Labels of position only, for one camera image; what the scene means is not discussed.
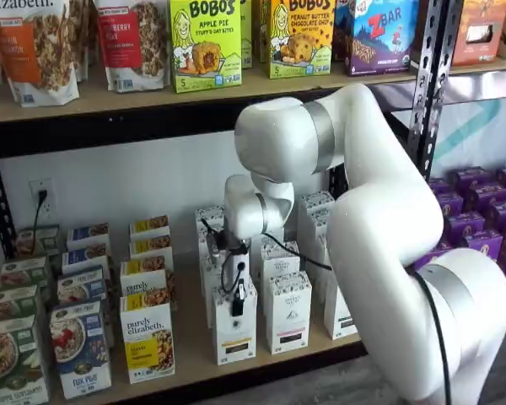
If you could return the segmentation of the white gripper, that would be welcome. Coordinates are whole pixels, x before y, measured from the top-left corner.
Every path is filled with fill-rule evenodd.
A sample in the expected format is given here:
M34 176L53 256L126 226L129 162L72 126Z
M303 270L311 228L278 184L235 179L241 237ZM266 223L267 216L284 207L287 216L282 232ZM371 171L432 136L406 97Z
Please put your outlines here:
M223 291L232 297L231 316L242 316L250 282L250 259L247 247L235 247L227 250L223 262Z

